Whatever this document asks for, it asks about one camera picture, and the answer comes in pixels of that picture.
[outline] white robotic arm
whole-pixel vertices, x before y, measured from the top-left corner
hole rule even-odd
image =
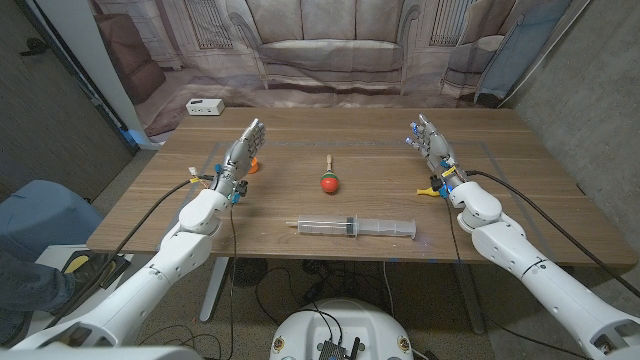
[[[640,358],[640,319],[602,301],[547,259],[527,240],[522,227],[502,212],[500,201],[467,179],[435,126],[420,114],[411,128],[419,150],[434,171],[434,191],[463,209],[458,224],[471,233],[478,252],[512,273],[594,359]]]
[[[264,143],[265,128],[255,119],[226,153],[212,188],[204,189],[180,211],[160,250],[141,270],[95,309],[77,319],[38,332],[12,350],[46,346],[122,346],[132,343],[137,329],[180,278],[202,265],[211,253],[211,237],[220,228],[220,214],[244,196],[251,160]]]

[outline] plastic syringe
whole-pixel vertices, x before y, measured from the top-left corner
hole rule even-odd
[[[289,226],[297,226],[300,234],[325,235],[382,235],[382,236],[416,236],[416,222],[358,219],[358,216],[332,215],[300,215],[297,222],[287,222]]]

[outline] wire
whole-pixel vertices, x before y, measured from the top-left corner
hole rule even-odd
[[[561,347],[558,347],[558,346],[555,346],[555,345],[551,345],[551,344],[548,344],[548,343],[542,342],[542,341],[540,341],[540,340],[532,339],[532,338],[530,338],[530,337],[528,337],[528,336],[525,336],[525,335],[522,335],[522,334],[518,334],[518,333],[516,333],[516,332],[514,332],[514,331],[512,331],[512,330],[509,330],[509,329],[507,329],[506,327],[504,327],[504,326],[502,326],[502,325],[498,324],[498,323],[497,323],[495,320],[493,320],[489,315],[487,315],[487,313],[485,313],[485,312],[484,312],[484,310],[483,310],[482,308],[480,309],[480,311],[482,312],[482,315],[484,315],[484,317],[486,317],[486,318],[487,318],[487,320],[491,321],[495,326],[497,326],[497,327],[499,327],[500,329],[502,329],[502,330],[504,330],[504,331],[508,332],[508,333],[509,333],[509,334],[511,334],[511,335],[517,336],[517,337],[522,338],[522,339],[525,339],[525,340],[527,340],[527,341],[531,341],[532,343],[535,343],[535,344],[538,344],[538,345],[542,345],[542,346],[549,347],[549,348],[554,349],[554,350],[557,350],[557,351],[562,351],[562,352],[564,352],[564,353],[567,353],[567,354],[569,354],[569,355],[573,355],[573,356],[579,357],[579,358],[581,358],[581,359],[589,359],[589,360],[592,360],[590,357],[586,357],[586,356],[584,356],[584,355],[580,355],[580,354],[575,353],[575,352],[573,352],[573,351],[571,351],[571,350],[563,349],[563,348],[561,348]]]
[[[389,287],[389,280],[387,279],[387,266],[386,261],[382,262],[382,272],[384,273],[384,283],[387,285],[387,291],[389,292],[389,302],[391,303],[391,316],[396,317],[396,312],[393,309],[393,297],[391,296],[391,288]]]
[[[451,225],[451,236],[453,237],[453,244],[454,244],[454,245],[455,245],[455,247],[456,247],[456,256],[458,257],[458,263],[459,263],[459,264],[462,264],[462,259],[460,258],[460,252],[458,251],[458,241],[457,241],[457,239],[456,239],[456,234],[455,234],[454,229],[453,229],[453,218],[452,218],[452,214],[451,214],[451,206],[449,206],[449,201],[448,201],[447,199],[444,199],[444,201],[445,201],[445,203],[447,204],[447,211],[449,212],[449,224]],[[474,278],[473,273],[472,273],[471,271],[469,271],[469,275],[471,276],[471,282],[475,284],[475,278]],[[502,326],[502,325],[498,324],[498,323],[497,323],[496,321],[494,321],[492,318],[490,318],[490,317],[489,317],[489,315],[487,315],[486,311],[484,311],[484,309],[482,308],[482,306],[480,306],[480,304],[478,304],[478,307],[479,307],[480,312],[482,313],[482,315],[483,315],[484,317],[486,317],[486,318],[487,318],[487,320],[491,321],[494,325],[498,326],[499,328],[501,328],[502,330],[504,330],[504,331],[508,332],[508,333],[509,333],[509,334],[511,334],[511,335],[514,335],[514,336],[516,336],[516,337],[519,337],[519,338],[521,338],[521,339],[524,339],[524,340],[527,340],[527,341],[533,342],[533,343],[535,343],[535,344],[542,345],[542,346],[546,346],[546,347],[548,347],[548,348],[551,348],[551,349],[554,349],[554,350],[557,350],[557,351],[561,351],[561,352],[564,352],[564,353],[567,353],[567,354],[570,354],[570,355],[573,355],[573,356],[577,356],[577,357],[580,357],[580,358],[583,358],[583,359],[591,359],[591,358],[589,358],[589,357],[585,357],[585,356],[583,356],[583,355],[580,355],[580,354],[574,353],[574,352],[573,352],[573,351],[571,351],[571,350],[563,349],[563,348],[561,348],[561,347],[558,347],[558,346],[555,346],[555,345],[548,344],[548,343],[546,343],[546,342],[544,342],[544,341],[536,340],[536,339],[530,338],[530,337],[528,337],[528,336],[525,336],[525,335],[519,334],[519,333],[517,333],[517,332],[515,332],[515,331],[509,330],[509,329],[507,329],[506,327],[504,327],[504,326]]]
[[[418,352],[418,350],[411,348],[411,351],[413,351],[414,354],[418,355],[419,357],[425,359],[425,360],[430,360],[428,357],[426,357],[425,355],[421,354],[420,352]]]
[[[87,293],[89,293],[89,291],[92,291],[92,290],[96,289],[100,285],[100,281],[99,280],[102,278],[102,276],[105,275],[105,270],[107,270],[107,268],[109,267],[111,262],[113,262],[113,260],[116,258],[116,256],[118,256],[120,251],[122,251],[124,246],[129,242],[129,240],[131,240],[133,235],[138,231],[138,229],[140,229],[142,224],[144,224],[144,222],[149,218],[151,213],[153,213],[153,211],[166,198],[168,198],[169,195],[173,194],[174,192],[178,191],[180,188],[182,188],[185,185],[190,184],[190,183],[191,183],[190,180],[185,180],[185,181],[181,182],[176,187],[174,187],[173,189],[169,190],[166,194],[164,194],[160,199],[158,199],[158,201],[156,201],[155,204],[153,204],[153,206],[147,211],[147,213],[142,217],[142,219],[140,219],[140,221],[138,221],[136,226],[134,226],[133,229],[131,229],[131,231],[129,232],[129,234],[120,242],[120,244],[118,245],[118,247],[116,247],[116,249],[113,251],[113,253],[111,253],[111,255],[109,256],[107,261],[100,267],[100,269],[97,271],[97,273],[94,275],[94,277],[87,284],[85,284],[85,286],[83,286],[82,289],[80,289],[80,291],[78,292],[77,295],[74,295],[74,297],[72,297],[71,300],[69,300],[60,309],[60,312],[58,313],[58,315],[53,317],[53,320],[51,320],[51,322],[47,325],[47,327],[45,329],[48,329],[48,328],[56,325],[58,323],[58,321],[60,321],[60,319],[65,317],[67,315],[67,312],[71,308],[73,308],[73,306],[75,306],[78,301],[80,301],[80,299],[83,299],[84,296]]]
[[[218,345],[218,354],[219,354],[219,356],[220,356],[220,357],[222,357],[222,346],[220,345],[220,340],[218,340],[218,338],[217,338],[217,337],[215,337],[214,335],[211,335],[211,334],[198,334],[198,335],[192,336],[192,337],[188,338],[187,340],[183,341],[183,342],[182,342],[182,344],[180,344],[180,345],[185,345],[187,342],[189,342],[189,341],[193,341],[193,349],[194,349],[194,350],[196,350],[196,352],[197,352],[197,349],[195,349],[195,346],[196,346],[196,345],[195,345],[195,339],[197,339],[197,338],[199,338],[199,337],[203,337],[203,336],[211,337],[211,338],[213,338],[213,339],[216,341],[216,344]],[[214,360],[219,360],[219,359],[216,359],[216,358],[208,358],[208,357],[205,357],[205,356],[203,356],[202,358],[203,358],[203,359],[214,359]]]
[[[381,308],[386,308],[386,311],[388,313],[391,313],[391,307],[390,304],[387,303],[386,301],[386,297],[388,296],[387,292],[385,291],[386,287],[385,287],[385,283],[383,280],[381,280],[380,278],[373,276],[373,275],[369,275],[369,274],[364,274],[361,272],[351,272],[351,270],[341,270],[341,269],[337,269],[337,270],[332,270],[328,265],[324,265],[322,267],[323,269],[325,269],[329,275],[327,277],[323,276],[320,272],[318,272],[318,276],[320,276],[320,278],[322,279],[323,283],[327,283],[334,291],[335,294],[342,294],[340,291],[338,291],[338,289],[336,289],[335,286],[333,286],[333,284],[331,284],[331,282],[329,281],[331,276],[354,276],[355,277],[361,277],[364,282],[369,285],[372,289],[377,290],[378,294],[380,295],[380,302],[379,302],[379,307]],[[369,281],[369,278],[376,280],[377,282],[380,283],[380,287],[372,284]]]
[[[138,345],[144,344],[145,342],[147,342],[147,340],[151,339],[154,335],[156,335],[156,334],[158,334],[160,332],[163,332],[163,331],[166,331],[166,330],[169,330],[169,329],[172,329],[172,328],[176,328],[176,327],[187,329],[187,331],[189,332],[191,337],[193,337],[193,331],[188,326],[186,326],[186,325],[170,325],[170,326],[165,326],[162,329],[159,329],[159,330],[155,331],[153,334],[151,334],[151,335],[147,336],[146,338],[144,338],[144,340],[142,340],[140,342],[140,344],[138,344]]]
[[[256,296],[256,301],[258,303],[258,306],[260,306],[260,309],[262,309],[262,312],[264,312],[265,315],[267,315],[269,317],[269,319],[271,319],[271,321],[273,321],[273,323],[276,324],[276,326],[280,326],[280,323],[278,322],[278,320],[276,320],[276,318],[274,318],[271,314],[269,314],[267,309],[264,307],[264,305],[260,301],[260,297],[258,296],[258,287],[260,286],[262,281],[264,281],[267,278],[267,275],[269,273],[277,271],[277,270],[282,270],[282,271],[287,273],[287,280],[289,282],[289,291],[291,292],[291,296],[293,296],[293,299],[296,301],[296,303],[299,306],[302,306],[298,302],[297,297],[296,297],[295,293],[293,292],[293,288],[291,287],[291,272],[289,272],[289,269],[286,269],[286,268],[283,268],[283,267],[277,267],[277,268],[273,268],[273,269],[267,271],[267,273],[265,274],[265,277],[263,277],[262,280],[260,280],[260,282],[256,285],[255,296]],[[336,324],[338,324],[338,328],[340,329],[340,338],[338,340],[338,345],[342,344],[342,327],[340,326],[340,323],[338,322],[338,320],[336,320],[336,318],[334,318],[332,315],[327,314],[326,312],[320,311],[320,309],[318,309],[318,306],[316,305],[315,301],[312,301],[311,303],[315,307],[315,310],[314,309],[300,309],[300,310],[295,311],[294,314],[297,313],[297,312],[301,312],[301,311],[312,311],[312,312],[317,312],[318,314],[320,314],[320,316],[324,320],[325,324],[327,324],[327,327],[329,328],[329,334],[330,334],[329,335],[329,341],[333,342],[333,331],[331,330],[331,326],[329,325],[329,322],[324,317],[324,315],[329,316],[331,319],[333,319],[333,321],[336,322]]]
[[[477,171],[477,170],[467,171],[467,175],[468,176],[481,175],[481,176],[487,177],[497,182],[498,184],[506,187],[507,189],[511,190],[513,193],[515,193],[520,198],[522,198],[522,200],[526,201],[529,205],[531,205],[531,207],[535,211],[537,211],[540,215],[542,215],[542,217],[545,220],[547,220],[549,224],[553,225],[554,228],[556,228],[562,235],[564,235],[567,239],[569,239],[569,241],[571,241],[573,245],[575,245],[578,249],[580,249],[580,251],[582,251],[591,260],[593,260],[596,264],[598,264],[598,266],[600,266],[604,271],[606,271],[609,275],[611,275],[614,279],[616,279],[620,284],[626,287],[627,290],[631,291],[635,296],[640,298],[640,290],[636,289],[633,285],[628,283],[620,275],[614,273],[609,266],[607,266],[604,262],[602,262],[602,260],[598,259],[597,256],[595,256],[593,253],[591,253],[591,251],[585,248],[578,240],[576,240],[573,236],[571,236],[571,234],[569,234],[565,229],[563,229],[562,226],[556,223],[549,215],[547,215],[547,213],[545,213],[542,209],[540,209],[540,207],[538,207],[538,205],[536,205],[531,199],[529,199],[526,195],[518,191],[518,189],[516,189],[506,181],[503,181],[502,179],[499,179],[491,174],[487,174],[482,171]]]
[[[338,340],[338,346],[342,345],[342,326],[340,326],[340,323],[338,322],[338,320],[336,320],[336,318],[334,318],[334,317],[333,317],[333,315],[328,314],[328,313],[326,313],[326,312],[324,312],[324,311],[314,310],[314,309],[300,309],[300,310],[298,310],[298,311],[294,312],[294,314],[295,314],[295,313],[299,313],[299,312],[303,312],[303,311],[317,312],[317,313],[318,313],[318,314],[320,314],[320,315],[327,315],[328,317],[330,317],[331,319],[333,319],[333,321],[335,321],[335,322],[336,322],[336,324],[338,324],[338,329],[340,329],[340,339]]]
[[[231,325],[231,351],[229,353],[229,357],[227,360],[231,360],[233,357],[233,288],[235,286],[236,280],[236,259],[238,258],[238,239],[236,235],[236,226],[233,223],[233,205],[231,205],[231,210],[229,210],[229,221],[231,222],[231,231],[233,232],[233,272],[231,273],[231,290],[229,292],[229,319]]]
[[[278,271],[278,270],[282,270],[282,271],[287,273],[287,279],[289,280],[289,291],[291,292],[291,296],[293,296],[293,300],[296,302],[296,304],[298,304],[298,306],[302,306],[298,302],[298,298],[296,297],[295,293],[293,292],[293,288],[291,287],[291,272],[289,272],[289,269],[286,269],[286,268],[283,268],[283,267],[277,267],[277,268],[273,268],[273,269],[267,271],[267,273],[264,275],[262,280],[260,280],[260,282],[258,282],[258,284],[256,285],[256,287],[254,289],[254,294],[256,296],[256,302],[258,303],[258,306],[260,306],[260,309],[262,309],[262,312],[264,312],[265,315],[267,315],[269,317],[269,319],[271,319],[271,321],[273,321],[273,323],[276,324],[276,326],[280,326],[280,323],[278,322],[278,320],[276,320],[276,318],[274,318],[273,316],[271,316],[271,314],[269,314],[267,309],[262,304],[262,301],[260,301],[260,297],[258,296],[258,288],[260,287],[260,284],[267,278],[267,275],[269,275],[269,273],[272,273],[272,272]]]
[[[316,308],[316,311],[318,312],[318,314],[320,314],[320,316],[322,316],[322,320],[324,320],[324,323],[327,324],[327,327],[329,328],[329,341],[331,343],[333,343],[333,331],[331,331],[331,326],[329,325],[329,322],[327,321],[327,318],[325,318],[324,315],[322,315],[322,313],[320,312],[320,309],[318,309],[318,305],[316,305],[315,301],[312,301],[311,303],[313,304],[313,307]]]

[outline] white robot body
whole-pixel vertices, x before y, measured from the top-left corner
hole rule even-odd
[[[354,299],[327,299],[316,303],[320,311],[330,314],[342,327],[342,344],[346,355],[351,355],[356,337],[361,349],[358,360],[408,360],[413,359],[409,337],[404,328],[381,309]],[[313,311],[296,312],[285,320],[276,331],[271,342],[270,360],[321,359],[322,345],[329,340],[329,328],[313,305],[303,309]],[[336,322],[324,316],[333,333],[333,343],[340,339]]]

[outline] blue chair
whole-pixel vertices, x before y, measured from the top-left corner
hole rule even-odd
[[[102,222],[66,187],[34,180],[0,204],[0,249],[34,262],[49,245],[84,244]]]

